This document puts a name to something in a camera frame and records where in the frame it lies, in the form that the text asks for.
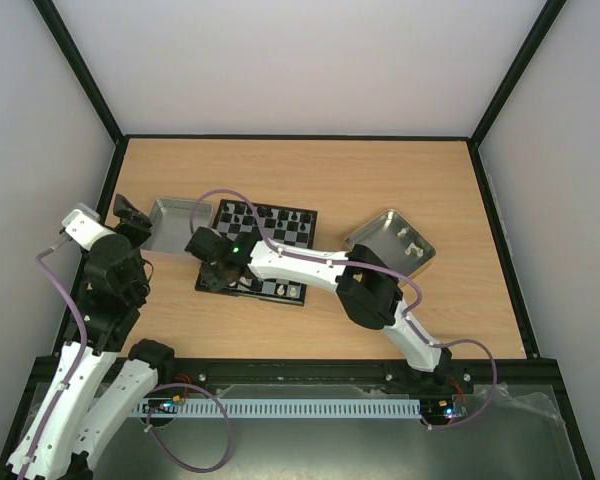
empty tray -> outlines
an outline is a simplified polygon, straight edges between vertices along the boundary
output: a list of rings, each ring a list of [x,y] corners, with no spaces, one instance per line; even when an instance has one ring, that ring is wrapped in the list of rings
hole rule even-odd
[[[189,215],[195,203],[195,200],[182,198],[156,198],[149,213],[149,218],[153,222],[152,235],[140,248],[190,256],[184,251],[184,247],[191,240]],[[211,204],[201,202],[196,209],[194,228],[208,227],[211,211]]]
[[[361,244],[373,250],[387,267],[407,277],[420,273],[436,249],[395,210],[387,210],[346,239],[352,248]]]

chessboard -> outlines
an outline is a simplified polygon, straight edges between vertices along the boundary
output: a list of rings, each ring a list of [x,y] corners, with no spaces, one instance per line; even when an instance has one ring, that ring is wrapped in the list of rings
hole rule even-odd
[[[262,203],[256,203],[254,206],[258,216],[264,220],[265,231],[269,237],[285,245],[313,247],[318,212]],[[253,212],[246,203],[222,199],[211,228],[223,237],[235,240],[238,233],[250,232],[258,227]],[[210,292],[200,275],[195,288],[198,291]],[[243,277],[240,282],[231,284],[219,292],[210,293],[247,296],[302,306],[306,292],[305,284],[283,278],[256,281]]]

